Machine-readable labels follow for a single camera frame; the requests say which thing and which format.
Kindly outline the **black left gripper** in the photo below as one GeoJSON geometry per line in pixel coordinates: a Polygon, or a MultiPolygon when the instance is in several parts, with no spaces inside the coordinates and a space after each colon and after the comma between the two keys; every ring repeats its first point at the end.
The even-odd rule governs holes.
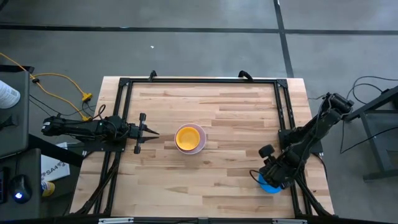
{"type": "Polygon", "coordinates": [[[145,126],[145,121],[146,114],[141,113],[139,115],[139,125],[136,126],[135,124],[132,124],[130,127],[129,137],[136,140],[136,145],[134,146],[135,154],[139,154],[141,152],[141,144],[145,143],[146,141],[158,139],[158,137],[143,137],[144,131],[152,134],[159,134],[158,132],[153,131],[145,126]]]}

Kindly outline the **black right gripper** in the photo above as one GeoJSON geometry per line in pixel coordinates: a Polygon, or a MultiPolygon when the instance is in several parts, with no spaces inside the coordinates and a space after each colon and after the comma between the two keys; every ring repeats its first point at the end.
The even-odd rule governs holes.
{"type": "Polygon", "coordinates": [[[262,178],[274,188],[284,188],[284,185],[296,176],[300,168],[300,146],[291,144],[282,153],[275,157],[275,150],[268,144],[259,150],[259,155],[264,159],[264,165],[259,169],[262,178]]]}

